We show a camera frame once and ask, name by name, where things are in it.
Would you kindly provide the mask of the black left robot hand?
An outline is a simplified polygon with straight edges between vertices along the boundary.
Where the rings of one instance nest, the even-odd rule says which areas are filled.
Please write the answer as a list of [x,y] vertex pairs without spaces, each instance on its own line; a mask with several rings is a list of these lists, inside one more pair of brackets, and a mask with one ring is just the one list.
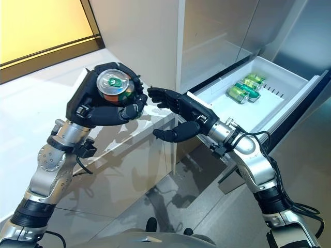
[[106,63],[87,70],[66,118],[87,128],[123,125],[140,117],[146,101],[138,75],[122,63]]

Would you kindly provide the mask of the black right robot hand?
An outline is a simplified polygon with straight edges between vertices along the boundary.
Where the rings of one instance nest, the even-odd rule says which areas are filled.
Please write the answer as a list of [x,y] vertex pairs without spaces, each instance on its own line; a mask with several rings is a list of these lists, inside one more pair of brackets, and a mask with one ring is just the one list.
[[158,108],[167,108],[185,120],[170,130],[154,129],[153,135],[163,141],[179,143],[198,134],[208,135],[213,125],[219,120],[213,110],[203,106],[187,94],[158,87],[150,87],[147,92],[152,102],[157,103]]

